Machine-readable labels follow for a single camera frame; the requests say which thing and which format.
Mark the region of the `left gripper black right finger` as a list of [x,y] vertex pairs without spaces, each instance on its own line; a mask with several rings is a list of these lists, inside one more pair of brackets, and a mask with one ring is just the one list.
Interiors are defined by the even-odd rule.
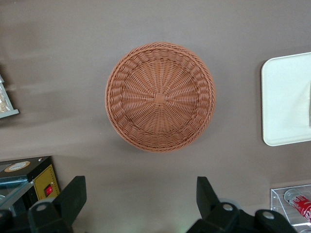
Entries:
[[196,203],[201,214],[189,233],[231,233],[236,227],[240,211],[232,203],[220,202],[206,177],[197,178]]

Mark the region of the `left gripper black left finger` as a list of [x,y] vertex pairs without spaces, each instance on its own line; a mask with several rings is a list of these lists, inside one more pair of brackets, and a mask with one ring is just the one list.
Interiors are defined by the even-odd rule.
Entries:
[[31,232],[72,233],[86,200],[86,178],[76,176],[56,198],[40,200],[29,209]]

